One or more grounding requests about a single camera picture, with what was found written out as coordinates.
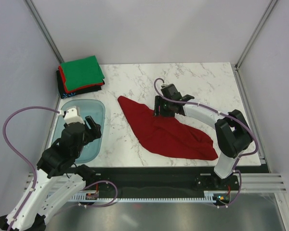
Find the dark red t shirt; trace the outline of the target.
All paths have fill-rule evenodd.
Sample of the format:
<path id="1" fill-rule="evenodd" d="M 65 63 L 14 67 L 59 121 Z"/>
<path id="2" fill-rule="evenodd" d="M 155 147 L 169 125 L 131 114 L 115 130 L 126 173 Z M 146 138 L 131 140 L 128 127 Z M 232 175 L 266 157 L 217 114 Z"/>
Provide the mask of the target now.
<path id="1" fill-rule="evenodd" d="M 213 161 L 218 155 L 205 132 L 174 117 L 153 116 L 145 104 L 120 96 L 118 103 L 139 143 L 149 152 L 170 158 Z"/>

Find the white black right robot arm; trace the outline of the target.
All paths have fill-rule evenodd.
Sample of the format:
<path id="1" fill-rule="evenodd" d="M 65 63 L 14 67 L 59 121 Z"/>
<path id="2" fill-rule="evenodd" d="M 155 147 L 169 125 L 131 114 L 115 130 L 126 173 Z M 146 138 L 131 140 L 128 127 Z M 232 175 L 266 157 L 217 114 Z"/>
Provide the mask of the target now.
<path id="1" fill-rule="evenodd" d="M 221 154 L 214 167 L 211 184 L 215 189 L 223 189 L 228 184 L 228 177 L 235 172 L 235 167 L 255 136 L 247 125 L 239 110 L 223 113 L 195 100 L 191 95 L 182 96 L 174 84 L 163 84 L 157 89 L 155 96 L 154 115 L 174 117 L 175 114 L 190 117 L 210 126 L 216 132 L 217 143 Z"/>

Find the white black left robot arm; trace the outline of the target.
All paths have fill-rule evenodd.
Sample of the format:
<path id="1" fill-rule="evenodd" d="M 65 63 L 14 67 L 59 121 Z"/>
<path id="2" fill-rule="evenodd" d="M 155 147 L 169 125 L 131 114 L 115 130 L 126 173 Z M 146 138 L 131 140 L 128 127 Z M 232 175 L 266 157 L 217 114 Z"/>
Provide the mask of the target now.
<path id="1" fill-rule="evenodd" d="M 46 149 L 34 170 L 33 180 L 16 207 L 0 217 L 3 231 L 43 231 L 49 220 L 77 192 L 92 189 L 96 184 L 95 172 L 83 164 L 76 167 L 69 180 L 48 197 L 85 145 L 101 138 L 101 126 L 91 116 L 64 116 L 65 124 L 58 138 Z"/>

